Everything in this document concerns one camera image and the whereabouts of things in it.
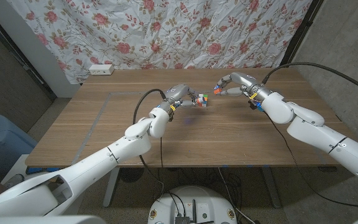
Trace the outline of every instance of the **concrete wall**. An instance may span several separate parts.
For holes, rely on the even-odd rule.
[[[52,53],[39,41],[25,20],[5,0],[0,0],[0,24],[58,97],[70,98],[80,85],[72,85]]]
[[[320,63],[358,81],[358,1],[324,1],[293,62]],[[358,137],[358,86],[320,68],[296,68]]]

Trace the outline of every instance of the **floral curtain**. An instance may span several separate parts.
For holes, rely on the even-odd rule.
[[[8,0],[70,83],[115,69],[276,67],[311,0]]]

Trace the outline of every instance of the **gray tape line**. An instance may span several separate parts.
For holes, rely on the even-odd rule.
[[[211,93],[211,92],[212,91],[204,91],[204,92],[200,92],[200,93]],[[110,101],[110,97],[113,96],[113,95],[135,95],[135,94],[141,94],[141,93],[145,93],[145,91],[144,92],[138,91],[138,92],[110,92],[109,93],[109,95],[107,96],[107,98],[105,99],[105,101],[103,103],[102,108],[100,109],[98,115],[96,116],[96,119],[93,121],[91,129],[88,131],[88,133],[86,134],[86,136],[84,138],[84,141],[82,142],[80,148],[77,150],[77,153],[75,154],[74,159],[71,162],[72,165],[77,162],[78,158],[81,155],[81,152],[84,150],[85,145],[88,142],[88,140],[90,139],[94,128],[96,127],[96,125],[99,122],[100,116],[102,115],[104,109],[106,108],[107,103],[109,103],[109,101]]]
[[[80,156],[82,150],[84,150],[86,143],[87,143],[88,140],[90,139],[91,134],[92,134],[94,128],[96,127],[96,125],[97,125],[97,123],[98,123],[98,121],[99,121],[99,119],[100,119],[100,116],[102,115],[104,109],[106,108],[107,103],[109,103],[109,100],[110,100],[111,95],[112,95],[112,94],[109,93],[109,95],[107,96],[106,100],[104,101],[102,108],[100,109],[98,115],[96,116],[96,119],[93,121],[93,124],[92,124],[91,129],[90,129],[90,130],[88,131],[88,133],[86,134],[86,136],[85,136],[85,138],[84,138],[84,141],[82,142],[80,148],[78,149],[77,153],[75,154],[75,157],[74,157],[74,159],[73,159],[73,162],[71,162],[72,165],[75,164],[75,162],[76,162],[77,159],[79,158],[79,156]]]

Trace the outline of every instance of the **power strip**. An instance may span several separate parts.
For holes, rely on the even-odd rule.
[[[91,75],[111,75],[114,67],[113,65],[92,65],[89,71]]]

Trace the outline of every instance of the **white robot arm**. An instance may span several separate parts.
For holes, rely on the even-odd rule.
[[[229,82],[241,87],[222,90]],[[291,123],[287,132],[299,141],[310,144],[328,153],[342,166],[358,176],[358,142],[324,125],[324,118],[309,109],[292,102],[265,88],[257,80],[243,73],[226,75],[215,86],[216,95],[245,95],[249,98],[251,108],[264,110],[277,124]]]
[[[182,100],[187,94],[191,101]],[[84,190],[118,164],[149,151],[149,135],[162,137],[177,107],[199,106],[203,100],[185,84],[169,89],[166,98],[149,113],[150,118],[142,118],[127,128],[116,142],[70,167],[31,178],[2,193],[0,217],[62,214]]]

